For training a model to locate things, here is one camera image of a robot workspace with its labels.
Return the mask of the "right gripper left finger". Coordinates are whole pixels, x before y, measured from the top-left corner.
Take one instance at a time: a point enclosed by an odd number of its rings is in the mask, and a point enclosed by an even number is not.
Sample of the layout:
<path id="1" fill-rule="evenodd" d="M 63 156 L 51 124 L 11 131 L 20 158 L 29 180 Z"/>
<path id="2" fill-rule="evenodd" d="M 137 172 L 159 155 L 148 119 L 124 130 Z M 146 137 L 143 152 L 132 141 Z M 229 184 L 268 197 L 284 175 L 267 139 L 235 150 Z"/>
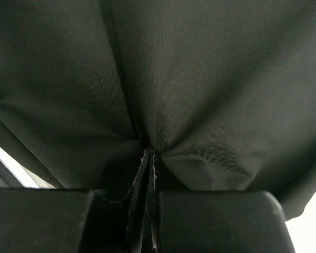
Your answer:
<path id="1" fill-rule="evenodd" d="M 0 162 L 0 252 L 141 252 L 149 153 L 125 192 L 25 188 Z"/>

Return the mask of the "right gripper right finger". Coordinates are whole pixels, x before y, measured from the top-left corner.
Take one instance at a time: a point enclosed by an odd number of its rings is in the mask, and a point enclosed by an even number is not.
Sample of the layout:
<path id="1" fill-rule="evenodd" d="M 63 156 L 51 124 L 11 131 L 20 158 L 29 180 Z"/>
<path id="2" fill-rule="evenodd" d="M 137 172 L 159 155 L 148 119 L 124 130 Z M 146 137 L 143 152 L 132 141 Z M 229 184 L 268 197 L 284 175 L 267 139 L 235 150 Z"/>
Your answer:
<path id="1" fill-rule="evenodd" d="M 266 191 L 192 191 L 152 151 L 147 215 L 153 252 L 294 252 L 277 199 Z"/>

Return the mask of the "black trousers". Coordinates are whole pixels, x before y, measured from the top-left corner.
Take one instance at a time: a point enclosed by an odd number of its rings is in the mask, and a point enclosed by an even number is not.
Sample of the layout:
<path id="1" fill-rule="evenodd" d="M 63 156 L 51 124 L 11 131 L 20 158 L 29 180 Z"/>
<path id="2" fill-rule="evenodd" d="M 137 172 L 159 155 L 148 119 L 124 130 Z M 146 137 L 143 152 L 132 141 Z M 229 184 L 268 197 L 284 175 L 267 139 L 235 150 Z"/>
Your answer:
<path id="1" fill-rule="evenodd" d="M 316 192 L 316 1 L 0 1 L 0 147 L 56 187 Z"/>

